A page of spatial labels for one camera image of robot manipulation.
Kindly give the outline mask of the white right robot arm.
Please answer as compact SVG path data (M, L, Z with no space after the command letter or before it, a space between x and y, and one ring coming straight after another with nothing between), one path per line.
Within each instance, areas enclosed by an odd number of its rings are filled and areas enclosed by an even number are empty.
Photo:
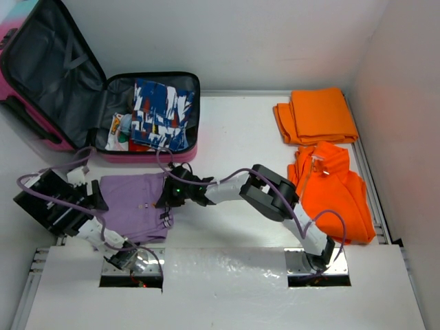
M166 179L156 208L177 208L188 199L203 207L244 200L265 218L291 230L302 245L311 273L319 274L329 265L334 240L306 213L295 185L267 167L255 164L219 181L200 178L182 165L171 164L164 172Z

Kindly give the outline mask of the blue white patterned shorts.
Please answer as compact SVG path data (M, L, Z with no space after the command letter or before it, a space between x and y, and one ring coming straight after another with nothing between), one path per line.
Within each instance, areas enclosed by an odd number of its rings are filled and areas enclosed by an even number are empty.
M131 140L153 149L188 147L186 128L195 93L160 82L135 80Z

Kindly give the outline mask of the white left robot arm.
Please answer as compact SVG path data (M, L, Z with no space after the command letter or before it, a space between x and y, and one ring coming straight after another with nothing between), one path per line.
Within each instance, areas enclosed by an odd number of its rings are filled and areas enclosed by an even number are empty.
M107 229L100 216L109 207L96 180L90 184L65 181L53 170L25 175L17 180L22 191L14 202L57 237L69 236L92 244L119 270L130 270L137 249L128 239Z

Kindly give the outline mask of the rainbow striped white t-shirt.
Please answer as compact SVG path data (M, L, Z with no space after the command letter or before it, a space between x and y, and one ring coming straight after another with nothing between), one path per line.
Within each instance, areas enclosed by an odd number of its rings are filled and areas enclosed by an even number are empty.
M147 152L147 151L153 151L154 148L151 148L147 145L143 144L137 144L133 141L130 136L127 136L120 132L119 130L119 124L120 124L120 118L123 115L120 113L114 113L111 128L109 130L108 136L107 136L107 144L105 146L106 151L117 151L117 152Z

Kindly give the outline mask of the blue pink cat-ear headphones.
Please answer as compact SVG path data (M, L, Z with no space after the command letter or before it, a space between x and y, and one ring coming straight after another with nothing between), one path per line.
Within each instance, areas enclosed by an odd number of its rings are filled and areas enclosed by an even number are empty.
M121 133L130 136L132 125L132 114L127 113L120 118L119 130Z

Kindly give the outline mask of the purple shirt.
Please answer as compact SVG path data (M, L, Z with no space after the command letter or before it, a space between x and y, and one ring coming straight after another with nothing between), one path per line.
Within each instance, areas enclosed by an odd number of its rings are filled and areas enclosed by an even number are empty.
M108 175L100 191L109 210L102 217L109 230L134 243L163 241L174 224L169 208L156 208L165 174Z

